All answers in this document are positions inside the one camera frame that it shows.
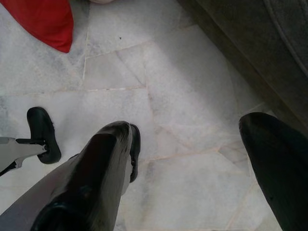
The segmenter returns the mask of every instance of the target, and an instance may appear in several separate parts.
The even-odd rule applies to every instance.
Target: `marble floor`
[[[278,231],[238,131],[270,109],[176,0],[72,0],[70,53],[25,32],[0,5],[0,135],[30,136],[26,112],[49,112],[62,151],[0,178],[0,214],[104,125],[141,130],[140,174],[116,231]]]

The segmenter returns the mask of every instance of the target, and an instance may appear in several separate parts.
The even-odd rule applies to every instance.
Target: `gray sofa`
[[[178,0],[279,119],[308,136],[306,0]]]

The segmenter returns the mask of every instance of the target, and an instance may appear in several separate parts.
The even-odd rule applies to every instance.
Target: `black rubber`
[[[132,183],[138,175],[138,158],[141,148],[140,131],[138,127],[134,124],[130,124],[132,131],[132,142],[130,148],[131,165],[133,166],[133,171],[130,175],[130,183]]]
[[[30,127],[32,140],[44,140],[47,146],[45,153],[38,155],[44,164],[53,164],[61,159],[52,121],[41,107],[32,107],[27,112],[27,120]]]

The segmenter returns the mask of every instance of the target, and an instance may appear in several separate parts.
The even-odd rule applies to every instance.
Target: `sofa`
[[[178,0],[275,115],[308,137],[305,0]]]

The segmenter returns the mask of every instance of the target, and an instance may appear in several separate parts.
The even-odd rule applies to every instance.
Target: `red cushion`
[[[69,52],[74,22],[68,0],[0,0],[0,3],[31,35],[59,51]]]

